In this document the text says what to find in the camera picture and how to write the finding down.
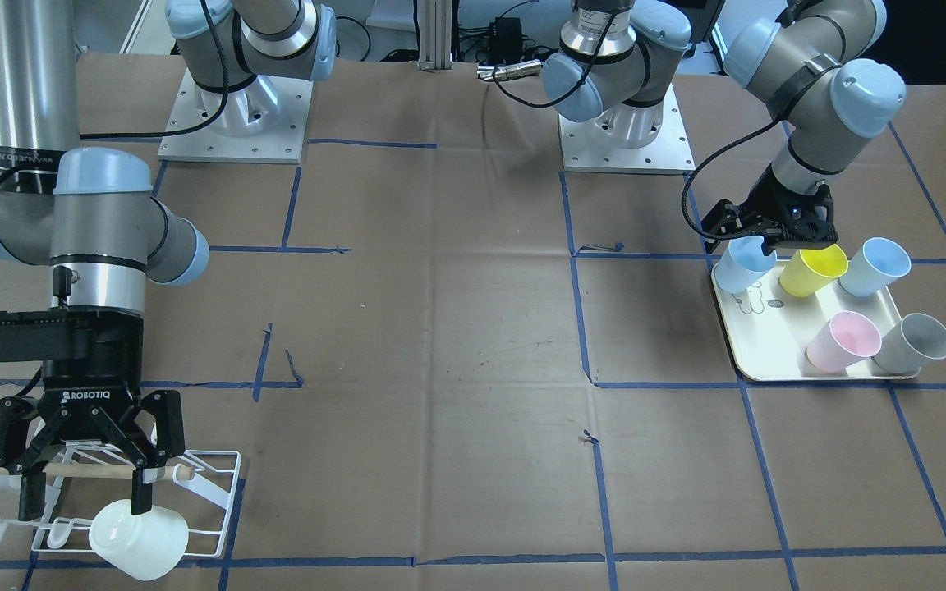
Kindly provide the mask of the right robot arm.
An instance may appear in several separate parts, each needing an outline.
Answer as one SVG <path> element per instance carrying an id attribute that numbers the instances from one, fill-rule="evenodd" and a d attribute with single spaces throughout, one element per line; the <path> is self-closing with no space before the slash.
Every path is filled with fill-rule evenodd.
<path id="1" fill-rule="evenodd" d="M 48 309 L 0 313 L 0 363 L 41 363 L 0 400 L 23 521 L 43 514 L 45 469 L 71 442 L 119 449 L 131 512 L 151 509 L 150 472 L 186 444 L 180 394 L 140 389 L 145 284 L 191 283 L 209 254 L 142 158 L 81 134 L 72 26 L 68 1 L 0 1 L 0 259 L 50 269 Z"/>

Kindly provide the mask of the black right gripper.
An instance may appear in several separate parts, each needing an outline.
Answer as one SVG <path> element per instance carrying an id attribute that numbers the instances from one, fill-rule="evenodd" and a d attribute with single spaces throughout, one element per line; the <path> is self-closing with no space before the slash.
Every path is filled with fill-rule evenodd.
<path id="1" fill-rule="evenodd" d="M 186 449 L 180 394 L 140 389 L 144 322 L 110 310 L 43 310 L 74 328 L 76 355 L 38 360 L 43 393 L 0 400 L 0 468 L 23 474 L 19 520 L 43 515 L 42 468 L 68 442 L 117 447 L 136 468 L 131 514 L 153 508 L 154 469 Z"/>

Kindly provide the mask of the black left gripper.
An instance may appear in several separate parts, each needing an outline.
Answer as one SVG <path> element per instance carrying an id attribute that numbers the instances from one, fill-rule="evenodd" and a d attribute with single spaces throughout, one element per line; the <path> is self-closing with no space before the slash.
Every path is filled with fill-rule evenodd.
<path id="1" fill-rule="evenodd" d="M 838 242 L 830 186 L 818 182 L 809 195 L 789 190 L 767 168 L 757 183 L 757 213 L 764 251 L 825 250 Z"/>

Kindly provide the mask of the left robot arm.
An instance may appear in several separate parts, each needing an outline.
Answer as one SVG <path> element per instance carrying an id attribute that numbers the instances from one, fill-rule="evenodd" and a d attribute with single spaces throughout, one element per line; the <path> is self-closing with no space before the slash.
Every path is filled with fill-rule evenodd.
<path id="1" fill-rule="evenodd" d="M 572 122 L 614 113 L 660 117 L 691 44 L 691 23 L 661 1 L 575 1 L 560 48 L 542 66 L 548 105 Z M 838 240 L 830 180 L 903 106 L 904 79 L 864 53 L 881 37 L 881 1 L 789 1 L 733 41 L 725 74 L 758 98 L 770 125 L 792 124 L 746 201 L 721 199 L 693 231 L 709 252 L 761 236 L 763 250 L 822 250 Z"/>

